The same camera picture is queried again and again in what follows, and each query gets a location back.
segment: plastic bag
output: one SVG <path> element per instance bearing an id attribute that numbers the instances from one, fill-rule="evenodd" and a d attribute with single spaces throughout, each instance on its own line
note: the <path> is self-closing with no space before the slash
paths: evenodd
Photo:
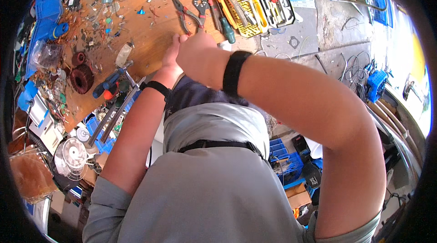
<path id="1" fill-rule="evenodd" d="M 45 41 L 39 40 L 35 43 L 29 62 L 37 68 L 56 68 L 62 53 L 62 45 L 56 43 L 47 44 Z"/>

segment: person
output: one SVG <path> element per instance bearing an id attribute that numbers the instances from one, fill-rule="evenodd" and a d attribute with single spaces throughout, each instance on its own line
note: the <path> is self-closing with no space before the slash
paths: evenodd
<path id="1" fill-rule="evenodd" d="M 385 195 L 378 131 L 346 86 L 289 62 L 175 35 L 91 195 L 84 242 L 369 242 Z M 165 109 L 164 154 L 146 170 Z M 323 145 L 319 210 L 293 215 L 263 113 Z"/>

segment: gray shirt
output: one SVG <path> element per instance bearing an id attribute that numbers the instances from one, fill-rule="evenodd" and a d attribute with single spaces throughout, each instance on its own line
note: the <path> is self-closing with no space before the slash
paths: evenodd
<path id="1" fill-rule="evenodd" d="M 269 150 L 263 116 L 249 107 L 210 103 L 172 114 L 164 152 L 134 196 L 98 178 L 84 242 L 314 242 L 294 218 L 276 174 L 246 148 L 198 148 L 199 139 L 254 143 Z M 363 227 L 317 242 L 369 242 L 379 215 Z"/>

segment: cardboard box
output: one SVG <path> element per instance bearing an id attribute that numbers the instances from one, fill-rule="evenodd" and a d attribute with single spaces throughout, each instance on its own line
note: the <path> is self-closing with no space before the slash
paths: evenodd
<path id="1" fill-rule="evenodd" d="M 305 189 L 303 183 L 287 189 L 285 194 L 287 195 L 288 202 L 290 203 L 290 207 L 292 209 L 296 209 L 311 203 L 311 197 L 309 196 L 309 193 Z"/>

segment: black waist strap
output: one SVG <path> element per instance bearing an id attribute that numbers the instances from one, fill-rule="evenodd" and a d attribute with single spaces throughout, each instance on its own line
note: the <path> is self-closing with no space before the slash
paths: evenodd
<path id="1" fill-rule="evenodd" d="M 196 149 L 196 148 L 210 148 L 210 147 L 243 147 L 256 153 L 264 160 L 263 154 L 261 154 L 260 150 L 252 142 L 216 142 L 216 141 L 208 141 L 206 139 L 200 139 L 195 143 L 187 145 L 186 147 L 182 147 L 181 149 L 179 149 L 178 153 L 185 153 L 188 150 Z"/>

